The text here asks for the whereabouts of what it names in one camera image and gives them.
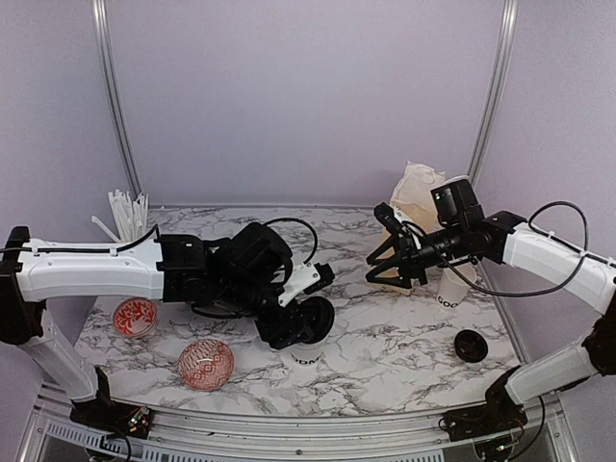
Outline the white paper coffee cup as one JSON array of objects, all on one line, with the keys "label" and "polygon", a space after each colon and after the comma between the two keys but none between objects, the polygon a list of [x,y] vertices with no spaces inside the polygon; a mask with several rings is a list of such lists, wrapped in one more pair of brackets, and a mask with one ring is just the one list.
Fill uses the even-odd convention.
[{"label": "white paper coffee cup", "polygon": [[290,355],[300,366],[313,366],[322,359],[325,345],[325,339],[312,344],[298,343],[290,348]]}]

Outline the black cup lid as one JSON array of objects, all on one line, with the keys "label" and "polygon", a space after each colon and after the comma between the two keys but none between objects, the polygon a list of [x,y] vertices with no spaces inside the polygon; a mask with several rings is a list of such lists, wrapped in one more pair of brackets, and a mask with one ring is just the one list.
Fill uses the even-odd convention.
[{"label": "black cup lid", "polygon": [[476,364],[483,361],[489,351],[486,340],[476,331],[464,329],[454,338],[456,355],[464,362]]},{"label": "black cup lid", "polygon": [[301,329],[294,344],[311,345],[329,334],[335,320],[335,310],[326,298],[313,296],[299,303],[298,316]]}]

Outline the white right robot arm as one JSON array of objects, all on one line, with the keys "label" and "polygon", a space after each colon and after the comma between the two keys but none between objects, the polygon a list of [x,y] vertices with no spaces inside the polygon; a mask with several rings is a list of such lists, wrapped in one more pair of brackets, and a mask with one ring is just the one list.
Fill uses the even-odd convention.
[{"label": "white right robot arm", "polygon": [[369,282],[408,289],[424,285],[426,270],[482,259],[527,271],[551,282],[539,296],[565,290],[599,314],[590,333],[575,344],[506,373],[486,393],[476,421],[496,431],[509,421],[514,406],[554,390],[566,390],[600,374],[615,373],[615,262],[575,246],[507,211],[485,216],[466,178],[431,191],[441,228],[426,234],[390,205],[373,212],[389,237],[370,254]]}]

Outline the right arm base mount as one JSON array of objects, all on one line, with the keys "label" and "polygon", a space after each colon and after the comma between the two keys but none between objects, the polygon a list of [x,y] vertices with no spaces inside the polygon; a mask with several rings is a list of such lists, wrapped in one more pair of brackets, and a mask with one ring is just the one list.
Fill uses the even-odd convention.
[{"label": "right arm base mount", "polygon": [[498,407],[487,403],[446,412],[438,425],[451,442],[488,436],[511,429],[523,429],[527,416],[521,405]]}]

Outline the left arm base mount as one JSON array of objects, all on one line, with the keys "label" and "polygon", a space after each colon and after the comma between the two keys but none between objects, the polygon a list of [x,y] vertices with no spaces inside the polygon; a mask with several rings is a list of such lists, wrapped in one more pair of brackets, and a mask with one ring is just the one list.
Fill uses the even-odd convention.
[{"label": "left arm base mount", "polygon": [[77,424],[145,440],[152,416],[147,406],[94,399],[73,402],[69,418]]}]

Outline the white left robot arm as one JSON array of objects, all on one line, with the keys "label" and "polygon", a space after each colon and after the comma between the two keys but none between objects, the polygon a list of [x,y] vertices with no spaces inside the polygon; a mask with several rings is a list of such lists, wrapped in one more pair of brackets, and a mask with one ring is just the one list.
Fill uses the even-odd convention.
[{"label": "white left robot arm", "polygon": [[130,244],[51,243],[15,227],[1,250],[1,341],[25,350],[102,428],[121,420],[108,380],[67,341],[46,308],[52,298],[116,295],[223,309],[256,322],[274,349],[320,337],[321,302],[297,301],[331,281],[329,266],[296,265],[286,242],[251,222],[233,238],[204,241],[152,229]]}]

